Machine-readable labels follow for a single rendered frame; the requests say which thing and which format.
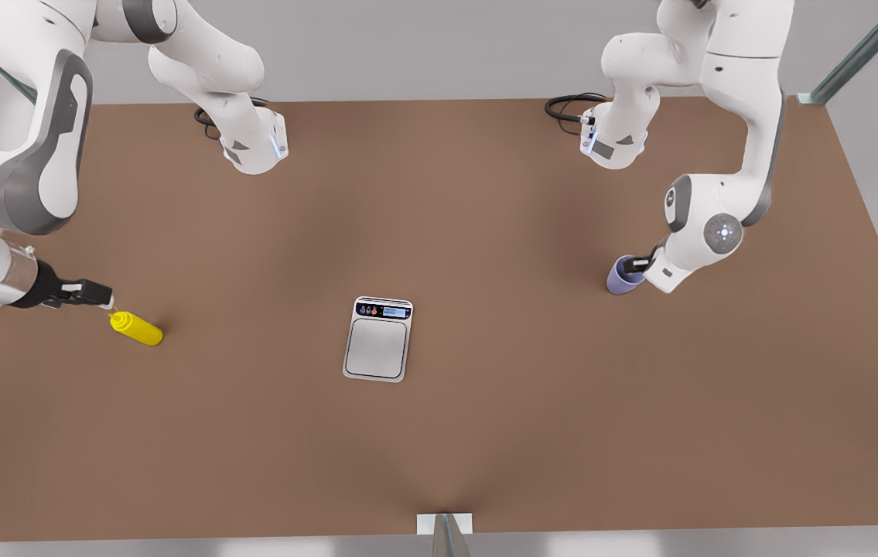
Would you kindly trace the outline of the yellow sauce bottle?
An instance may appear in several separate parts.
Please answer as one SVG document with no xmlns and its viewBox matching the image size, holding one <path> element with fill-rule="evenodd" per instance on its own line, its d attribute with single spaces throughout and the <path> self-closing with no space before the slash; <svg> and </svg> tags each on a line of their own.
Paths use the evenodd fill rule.
<svg viewBox="0 0 878 557">
<path fill-rule="evenodd" d="M 164 338 L 162 329 L 132 313 L 114 311 L 109 315 L 109 320 L 114 332 L 120 333 L 142 345 L 155 347 Z"/>
</svg>

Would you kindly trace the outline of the silver digital kitchen scale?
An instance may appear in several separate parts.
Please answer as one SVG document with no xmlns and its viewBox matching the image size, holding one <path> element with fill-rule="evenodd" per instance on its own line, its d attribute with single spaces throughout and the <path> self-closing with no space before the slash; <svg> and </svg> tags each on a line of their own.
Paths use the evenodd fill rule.
<svg viewBox="0 0 878 557">
<path fill-rule="evenodd" d="M 400 383 L 405 376 L 413 303 L 358 296 L 351 311 L 343 376 Z"/>
</svg>

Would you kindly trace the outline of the purple cup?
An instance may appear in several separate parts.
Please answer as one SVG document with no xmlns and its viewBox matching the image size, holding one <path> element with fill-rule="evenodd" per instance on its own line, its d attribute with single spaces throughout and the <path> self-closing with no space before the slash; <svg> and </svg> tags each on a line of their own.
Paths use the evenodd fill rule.
<svg viewBox="0 0 878 557">
<path fill-rule="evenodd" d="M 615 261 L 607 278 L 607 289 L 612 295 L 621 296 L 637 288 L 646 278 L 644 274 L 626 275 L 623 272 L 623 261 L 627 256 L 622 256 Z"/>
</svg>

